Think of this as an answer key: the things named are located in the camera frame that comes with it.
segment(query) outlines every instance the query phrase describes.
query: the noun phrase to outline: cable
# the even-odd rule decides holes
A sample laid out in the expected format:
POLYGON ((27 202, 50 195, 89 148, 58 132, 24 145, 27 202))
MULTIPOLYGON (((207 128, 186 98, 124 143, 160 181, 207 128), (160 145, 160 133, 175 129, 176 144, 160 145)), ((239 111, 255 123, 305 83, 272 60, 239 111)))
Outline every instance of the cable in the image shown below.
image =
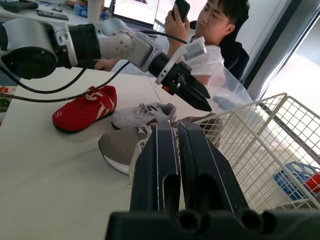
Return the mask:
MULTIPOLYGON (((159 31, 148 31, 148 30, 144 30, 141 31, 141 33, 144 34, 156 34, 156 35, 162 35, 168 38, 172 38, 174 40, 177 40, 183 44, 187 44, 188 42, 172 36, 170 34, 164 33, 164 32, 159 32, 159 31)), ((0 70, 3 71, 4 74, 6 74, 11 80, 13 80, 16 84, 18 84, 19 86, 21 86, 22 88, 33 92, 33 93, 37 93, 37 94, 54 94, 54 93, 58 93, 61 92, 62 90, 67 89, 68 87, 70 87, 72 84, 74 84, 77 80, 79 80, 79 78, 84 74, 84 72, 88 69, 89 66, 89 62, 87 63, 87 65, 81 70, 81 72, 71 81, 69 82, 67 85, 60 87, 58 89, 55 90, 49 90, 49 91, 42 91, 42 90, 37 90, 31 87, 28 87, 26 85, 24 85, 23 83, 21 83, 19 80, 17 80, 9 71, 7 71, 5 68, 3 68, 2 66, 0 66, 0 70)), ((63 102, 63 101, 69 101, 72 99, 76 99, 79 97, 83 97, 87 94, 93 93, 94 91, 96 91, 97 89, 107 85, 108 83, 110 83, 127 65, 129 64, 129 62, 126 62, 107 82, 101 84, 100 86, 95 87, 93 90, 90 90, 88 92, 76 95, 76 96, 71 96, 71 97, 66 97, 66 98, 60 98, 60 99, 51 99, 51 100, 42 100, 42 99, 33 99, 33 98, 27 98, 27 97, 22 97, 22 96, 14 96, 14 95, 10 95, 10 94, 4 94, 4 93, 0 93, 0 97, 4 97, 4 98, 9 98, 9 99, 18 99, 18 100, 22 100, 22 101, 27 101, 27 102, 34 102, 34 103, 57 103, 57 102, 63 102)))
POLYGON ((78 81, 79 78, 81 78, 81 76, 84 74, 84 72, 88 69, 89 65, 90 65, 90 62, 88 61, 87 64, 84 66, 84 68, 79 72, 79 74, 71 82, 69 82, 67 85, 65 85, 63 87, 60 87, 60 88, 58 88, 56 90, 49 90, 49 91, 37 90, 37 89, 31 88, 31 87, 29 87, 27 85, 24 85, 22 82, 20 82, 18 79, 16 79, 15 76, 13 76, 8 70, 6 70, 2 66, 0 66, 0 70, 5 75, 7 75, 12 81, 14 81, 16 84, 18 84, 19 86, 21 86, 22 88, 24 88, 24 89, 26 89, 26 90, 28 90, 30 92, 33 92, 33 93, 36 93, 36 94, 55 94, 55 93, 61 92, 62 90, 67 89, 72 84, 74 84, 76 81, 78 81))
POLYGON ((164 33, 164 32, 160 32, 160 31, 148 31, 148 30, 144 30, 144 31, 140 31, 141 33, 144 33, 144 34, 156 34, 156 35, 162 35, 162 36, 165 36, 165 37, 168 37, 168 38, 171 38, 171 39, 174 39, 174 40, 177 40, 183 44, 188 44, 187 41, 185 40, 182 40, 178 37, 175 37, 175 36, 172 36, 170 34, 167 34, 167 33, 164 33))
POLYGON ((110 83, 127 65, 129 64, 129 62, 127 61, 122 67, 120 67, 120 69, 118 71, 116 71, 116 73, 105 83, 95 87, 94 89, 90 90, 90 91, 86 91, 84 93, 81 93, 79 95, 75 95, 75 96, 70 96, 70 97, 66 97, 66 98, 59 98, 59 99, 50 99, 50 100, 43 100, 43 99, 33 99, 33 98, 27 98, 27 97, 23 97, 23 96, 14 96, 14 95, 10 95, 10 94, 4 94, 4 93, 0 93, 0 97, 4 97, 4 98, 9 98, 9 99, 18 99, 18 100, 22 100, 22 101, 27 101, 27 102, 34 102, 34 103, 58 103, 58 102, 64 102, 64 101, 69 101, 72 99, 76 99, 76 98, 80 98, 83 97, 87 94, 91 94, 94 91, 96 91, 97 89, 107 85, 108 83, 110 83))

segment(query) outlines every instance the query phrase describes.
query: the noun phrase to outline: black chair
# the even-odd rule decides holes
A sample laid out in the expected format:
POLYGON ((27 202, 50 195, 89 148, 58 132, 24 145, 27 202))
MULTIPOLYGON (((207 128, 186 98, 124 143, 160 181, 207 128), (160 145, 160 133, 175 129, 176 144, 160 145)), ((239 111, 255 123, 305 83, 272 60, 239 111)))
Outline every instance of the black chair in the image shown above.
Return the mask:
MULTIPOLYGON (((244 74, 245 68, 250 58, 247 52, 242 47, 242 44, 236 41, 236 38, 240 28, 248 18, 249 16, 247 16, 243 21, 237 23, 235 25, 235 30, 229 35, 225 36, 220 44, 225 68, 228 69, 232 73, 232 75, 239 81, 244 74)), ((190 23, 190 28, 196 29, 196 24, 197 21, 192 21, 190 23)))

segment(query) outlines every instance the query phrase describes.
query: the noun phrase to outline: hand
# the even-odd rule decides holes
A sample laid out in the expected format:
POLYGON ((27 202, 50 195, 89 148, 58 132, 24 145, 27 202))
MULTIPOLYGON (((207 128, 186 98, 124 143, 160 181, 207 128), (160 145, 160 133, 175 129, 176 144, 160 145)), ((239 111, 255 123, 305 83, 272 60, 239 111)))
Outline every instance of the hand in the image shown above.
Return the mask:
MULTIPOLYGON (((164 24, 165 32, 167 34, 174 36, 174 37, 177 37, 179 39, 187 41, 188 36, 189 36, 189 32, 190 32, 190 22, 188 21, 188 19, 186 19, 185 24, 184 24, 181 20, 178 6, 175 4, 173 8, 174 8, 175 20, 172 17, 172 11, 169 11, 168 16, 166 16, 166 18, 165 18, 165 24, 164 24)), ((181 45, 182 44, 182 43, 180 44, 179 41, 174 40, 169 37, 168 37, 168 40, 169 40, 170 45, 171 44, 174 44, 174 45, 176 45, 176 44, 181 45)))
POLYGON ((118 59, 100 59, 95 64, 94 69, 110 72, 117 62, 119 62, 118 59))

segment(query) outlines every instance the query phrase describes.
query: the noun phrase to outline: man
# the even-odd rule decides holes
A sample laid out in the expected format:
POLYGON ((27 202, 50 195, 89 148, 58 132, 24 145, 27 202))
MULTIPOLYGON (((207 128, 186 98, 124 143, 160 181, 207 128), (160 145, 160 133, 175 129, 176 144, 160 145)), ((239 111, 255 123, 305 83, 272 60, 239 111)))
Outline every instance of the man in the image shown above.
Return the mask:
MULTIPOLYGON (((195 31, 190 30, 190 22, 188 19, 183 24, 178 6, 174 5, 175 19, 172 17, 172 11, 168 12, 165 18, 164 29, 169 35, 173 35, 184 41, 190 42, 194 39, 204 37, 207 54, 185 61, 191 69, 191 74, 201 83, 207 85, 211 76, 223 63, 221 49, 219 47, 225 36, 232 33, 236 24, 248 16, 249 3, 248 0, 208 0, 199 14, 195 31)), ((163 52, 172 57, 177 49, 183 43, 168 38, 158 37, 158 42, 163 47, 163 52)), ((125 61, 116 59, 102 59, 96 64, 95 69, 104 68, 105 71, 115 72, 125 61)), ((132 64, 124 69, 123 73, 143 75, 143 73, 132 64)))

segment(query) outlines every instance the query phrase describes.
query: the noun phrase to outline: red shoe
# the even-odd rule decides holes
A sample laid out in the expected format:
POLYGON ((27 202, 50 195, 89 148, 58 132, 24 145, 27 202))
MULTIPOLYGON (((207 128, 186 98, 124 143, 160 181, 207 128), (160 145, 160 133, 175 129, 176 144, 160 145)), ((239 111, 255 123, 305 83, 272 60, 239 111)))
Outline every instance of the red shoe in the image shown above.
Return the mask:
POLYGON ((81 132, 91 124, 111 116, 117 106, 117 93, 113 86, 104 86, 90 95, 68 102, 52 115, 56 129, 69 134, 81 132))

